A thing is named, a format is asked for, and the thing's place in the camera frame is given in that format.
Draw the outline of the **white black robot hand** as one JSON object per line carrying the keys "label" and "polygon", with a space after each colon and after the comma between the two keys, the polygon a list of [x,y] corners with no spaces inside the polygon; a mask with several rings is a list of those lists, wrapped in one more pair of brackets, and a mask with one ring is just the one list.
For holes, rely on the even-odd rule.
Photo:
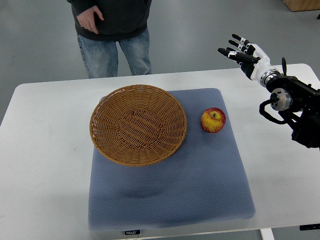
{"label": "white black robot hand", "polygon": [[270,79],[281,75],[257,44],[237,34],[233,34],[228,43],[234,48],[219,48],[217,51],[236,62],[251,81],[257,81],[265,87]]}

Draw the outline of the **person's bare hand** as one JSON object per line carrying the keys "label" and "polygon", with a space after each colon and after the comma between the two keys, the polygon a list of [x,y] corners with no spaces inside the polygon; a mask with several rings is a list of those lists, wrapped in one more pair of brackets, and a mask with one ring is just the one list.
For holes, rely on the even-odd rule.
{"label": "person's bare hand", "polygon": [[96,26],[95,22],[95,16],[98,16],[98,18],[103,21],[104,17],[98,6],[93,6],[79,15],[76,16],[80,26],[90,32],[93,32],[95,34],[98,34],[99,31]]}

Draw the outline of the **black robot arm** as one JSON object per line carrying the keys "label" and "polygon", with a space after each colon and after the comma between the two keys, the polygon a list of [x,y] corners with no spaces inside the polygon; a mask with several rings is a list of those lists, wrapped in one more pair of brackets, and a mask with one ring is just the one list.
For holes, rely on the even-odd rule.
{"label": "black robot arm", "polygon": [[287,75],[286,59],[283,73],[268,71],[261,83],[270,98],[259,105],[259,113],[278,125],[289,125],[291,139],[307,148],[320,147],[320,90],[312,88],[295,76]]}

